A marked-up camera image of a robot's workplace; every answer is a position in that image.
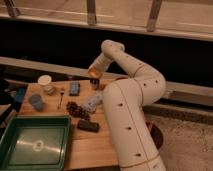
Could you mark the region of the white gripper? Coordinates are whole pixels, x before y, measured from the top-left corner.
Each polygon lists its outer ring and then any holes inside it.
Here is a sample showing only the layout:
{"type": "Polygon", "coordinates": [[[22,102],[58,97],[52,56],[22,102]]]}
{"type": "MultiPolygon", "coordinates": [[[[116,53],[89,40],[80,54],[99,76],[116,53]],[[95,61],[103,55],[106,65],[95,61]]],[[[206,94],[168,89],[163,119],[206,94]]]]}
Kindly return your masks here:
{"type": "Polygon", "coordinates": [[[106,57],[103,53],[101,53],[90,65],[90,68],[95,68],[96,70],[100,71],[101,73],[106,72],[109,68],[112,60],[106,57]]]}

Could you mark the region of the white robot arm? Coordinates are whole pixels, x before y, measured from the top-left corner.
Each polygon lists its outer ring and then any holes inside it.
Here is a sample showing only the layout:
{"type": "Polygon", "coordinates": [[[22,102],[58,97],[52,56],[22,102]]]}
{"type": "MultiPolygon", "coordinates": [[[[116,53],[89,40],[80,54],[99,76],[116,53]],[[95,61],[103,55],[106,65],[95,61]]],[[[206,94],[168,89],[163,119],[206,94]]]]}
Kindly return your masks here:
{"type": "Polygon", "coordinates": [[[128,74],[127,79],[113,81],[103,90],[104,114],[121,171],[166,171],[142,111],[164,95],[164,76],[127,54],[121,43],[105,40],[101,50],[88,70],[92,78],[100,78],[112,62],[128,74]]]}

